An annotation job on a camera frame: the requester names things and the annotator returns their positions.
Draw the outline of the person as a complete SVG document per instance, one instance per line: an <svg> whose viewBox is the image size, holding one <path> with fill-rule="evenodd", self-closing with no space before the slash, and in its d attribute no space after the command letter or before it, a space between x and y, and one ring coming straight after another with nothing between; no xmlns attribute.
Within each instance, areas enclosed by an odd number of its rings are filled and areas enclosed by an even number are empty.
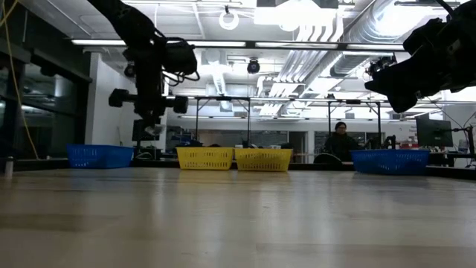
<svg viewBox="0 0 476 268"><path fill-rule="evenodd" d="M335 125L335 131L331 133L324 144L324 152L334 155L342 162L351 162L351 152L359 149L357 141L348 136L347 125L342 121Z"/></svg>

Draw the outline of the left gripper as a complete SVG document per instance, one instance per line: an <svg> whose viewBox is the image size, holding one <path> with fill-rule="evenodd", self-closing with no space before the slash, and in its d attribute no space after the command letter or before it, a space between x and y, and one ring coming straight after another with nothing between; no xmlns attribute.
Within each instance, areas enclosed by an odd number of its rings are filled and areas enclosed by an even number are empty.
<svg viewBox="0 0 476 268"><path fill-rule="evenodd" d="M133 103L135 113L142 116L143 126L164 127L164 113L166 108L184 114L188 108L188 97L168 98L163 96L164 76L162 64L154 51L140 51L126 48L123 52L128 63L135 64L136 94L126 89L114 89L108 102L112 107L122 107L124 103Z"/></svg>

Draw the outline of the blue plastic basket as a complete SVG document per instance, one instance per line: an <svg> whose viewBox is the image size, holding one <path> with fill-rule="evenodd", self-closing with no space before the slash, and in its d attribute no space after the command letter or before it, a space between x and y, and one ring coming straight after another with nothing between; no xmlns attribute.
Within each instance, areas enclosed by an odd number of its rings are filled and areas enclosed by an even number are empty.
<svg viewBox="0 0 476 268"><path fill-rule="evenodd" d="M134 155L133 147L68 144L68 161L72 168L111 169L127 168Z"/></svg>
<svg viewBox="0 0 476 268"><path fill-rule="evenodd" d="M354 150L353 166L360 173L416 176L425 173L429 150Z"/></svg>

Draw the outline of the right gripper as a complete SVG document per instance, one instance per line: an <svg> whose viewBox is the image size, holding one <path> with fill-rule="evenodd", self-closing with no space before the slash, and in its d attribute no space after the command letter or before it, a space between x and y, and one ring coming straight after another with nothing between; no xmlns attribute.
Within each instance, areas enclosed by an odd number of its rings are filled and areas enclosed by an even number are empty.
<svg viewBox="0 0 476 268"><path fill-rule="evenodd" d="M374 72L364 84L372 92L389 93L387 99L398 113L421 98L471 86L476 86L476 45L460 40L437 50L422 47L409 59Z"/></svg>

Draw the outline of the black office chair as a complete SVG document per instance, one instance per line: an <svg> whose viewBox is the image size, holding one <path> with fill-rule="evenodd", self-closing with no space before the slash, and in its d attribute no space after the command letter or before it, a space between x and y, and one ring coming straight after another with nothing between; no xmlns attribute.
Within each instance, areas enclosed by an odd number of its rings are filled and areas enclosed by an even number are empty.
<svg viewBox="0 0 476 268"><path fill-rule="evenodd" d="M313 163L320 165L341 165L342 161L330 153L320 153L314 158Z"/></svg>

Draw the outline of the black computer monitor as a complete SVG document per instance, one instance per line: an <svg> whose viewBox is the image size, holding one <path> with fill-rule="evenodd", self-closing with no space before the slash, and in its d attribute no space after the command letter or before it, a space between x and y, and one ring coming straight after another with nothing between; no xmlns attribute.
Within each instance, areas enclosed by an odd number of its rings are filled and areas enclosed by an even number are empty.
<svg viewBox="0 0 476 268"><path fill-rule="evenodd" d="M416 119L416 136L420 147L453 147L450 121Z"/></svg>
<svg viewBox="0 0 476 268"><path fill-rule="evenodd" d="M134 120L133 130L132 130L132 140L133 141L154 141L159 140L160 136L152 136L144 132L143 120L138 119Z"/></svg>

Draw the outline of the yellow plastic basket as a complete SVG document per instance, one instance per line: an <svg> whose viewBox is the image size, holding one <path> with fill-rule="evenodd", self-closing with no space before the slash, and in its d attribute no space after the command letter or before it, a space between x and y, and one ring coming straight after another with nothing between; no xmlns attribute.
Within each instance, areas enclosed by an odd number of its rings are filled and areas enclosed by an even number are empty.
<svg viewBox="0 0 476 268"><path fill-rule="evenodd" d="M177 147L182 170L229 170L234 157L232 147Z"/></svg>
<svg viewBox="0 0 476 268"><path fill-rule="evenodd" d="M241 171L286 172L292 149L235 148L237 169Z"/></svg>

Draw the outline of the black metal stand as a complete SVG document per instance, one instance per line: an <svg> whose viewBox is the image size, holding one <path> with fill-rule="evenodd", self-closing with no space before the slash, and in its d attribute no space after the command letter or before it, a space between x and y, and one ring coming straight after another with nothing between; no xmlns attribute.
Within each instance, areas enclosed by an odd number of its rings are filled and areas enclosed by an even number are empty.
<svg viewBox="0 0 476 268"><path fill-rule="evenodd" d="M346 104L346 105L361 105L365 104L372 112L377 115L377 124L378 124L378 138L377 141L374 142L376 148L380 148L382 146L382 116L381 116L381 102L376 100L359 100L359 99L325 99L324 102L327 104L327 122L328 122L328 136L332 135L332 127L331 127L331 120L332 120L332 110L331 106L333 103L337 103L338 105Z"/></svg>
<svg viewBox="0 0 476 268"><path fill-rule="evenodd" d="M224 96L224 95L217 95L217 96L195 96L194 99L196 100L196 116L195 116L195 140L199 140L199 111L201 108L207 105L210 100L215 101L237 101L247 112L247 139L246 139L246 146L250 147L251 145L251 98L250 97L233 97L233 96ZM205 104L200 105L200 100L206 100Z"/></svg>

